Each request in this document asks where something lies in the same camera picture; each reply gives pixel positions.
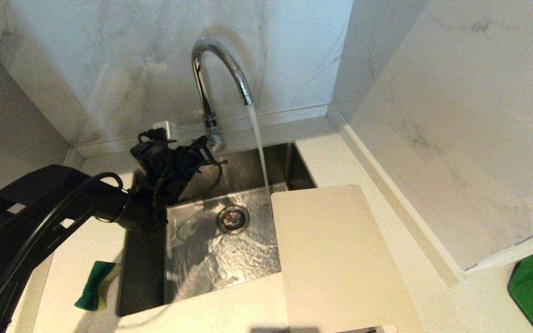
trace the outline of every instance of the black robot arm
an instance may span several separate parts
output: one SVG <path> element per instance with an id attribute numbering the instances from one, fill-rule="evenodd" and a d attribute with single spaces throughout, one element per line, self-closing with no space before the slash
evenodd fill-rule
<path id="1" fill-rule="evenodd" d="M 129 191 L 115 173 L 90 177 L 59 165 L 0 190 L 0 332 L 6 331 L 32 270 L 87 219 L 94 216 L 136 232 L 164 228 L 165 206 L 178 202 L 199 167 L 215 163 L 204 136 L 176 149 L 167 146 L 163 129 L 139 139 L 131 154 L 143 171 L 136 171 Z M 102 181 L 106 178 L 117 185 Z M 67 219 L 72 224 L 63 223 Z"/>

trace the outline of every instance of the cutting board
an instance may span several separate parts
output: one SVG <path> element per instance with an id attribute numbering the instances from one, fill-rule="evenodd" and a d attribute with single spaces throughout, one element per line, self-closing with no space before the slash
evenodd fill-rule
<path id="1" fill-rule="evenodd" d="M 396 325 L 400 333 L 424 332 L 361 188 L 277 192 L 272 198 L 292 330 Z"/>

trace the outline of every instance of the faucet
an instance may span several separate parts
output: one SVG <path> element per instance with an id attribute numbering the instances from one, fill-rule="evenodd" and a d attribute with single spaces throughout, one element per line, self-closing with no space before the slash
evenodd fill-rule
<path id="1" fill-rule="evenodd" d="M 217 115 L 211 109 L 209 99 L 207 99 L 207 91 L 205 90 L 205 83 L 203 82 L 203 75 L 201 74 L 201 55 L 204 51 L 210 51 L 215 54 L 228 68 L 231 76 L 236 82 L 237 90 L 240 92 L 244 105 L 253 103 L 250 87 L 246 81 L 246 76 L 242 72 L 240 65 L 231 55 L 230 51 L 226 49 L 220 42 L 213 38 L 201 38 L 192 47 L 191 60 L 194 77 L 197 80 L 198 94 L 203 103 L 205 115 L 203 115 L 203 123 L 205 124 L 205 133 L 209 139 L 209 145 L 214 152 L 220 151 L 226 146 L 226 142 L 221 133 L 221 129 L 217 124 Z"/>

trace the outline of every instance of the green sponge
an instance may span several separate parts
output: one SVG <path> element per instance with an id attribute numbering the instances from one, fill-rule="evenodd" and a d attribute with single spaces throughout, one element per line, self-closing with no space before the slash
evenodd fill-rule
<path id="1" fill-rule="evenodd" d="M 96 261 L 87 277 L 83 292 L 75 302 L 75 306 L 88 311 L 100 311 L 106 308 L 106 301 L 102 298 L 102 289 L 120 272 L 120 266 L 115 263 Z"/>

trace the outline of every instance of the countertop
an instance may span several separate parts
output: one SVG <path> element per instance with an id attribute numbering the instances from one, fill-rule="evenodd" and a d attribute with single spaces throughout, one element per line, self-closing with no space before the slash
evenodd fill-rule
<path id="1" fill-rule="evenodd" d="M 506 291 L 512 265 L 448 288 L 327 118 L 261 131 L 267 145 L 295 141 L 318 187 L 361 187 L 428 332 L 533 332 Z M 255 146 L 251 138 L 251 131 L 240 131 L 226 139 L 234 142 L 229 147 L 236 150 Z M 119 173 L 125 187 L 130 186 L 135 168 L 128 152 L 88 158 L 82 165 L 90 174 Z M 108 290 L 106 310 L 86 312 L 74 307 L 93 262 L 120 261 L 124 234 L 118 225 L 87 221 L 55 251 L 34 332 L 268 333 L 288 326 L 281 273 L 123 318 L 114 314 L 117 278 Z M 383 272 L 372 267 L 372 274 Z"/>

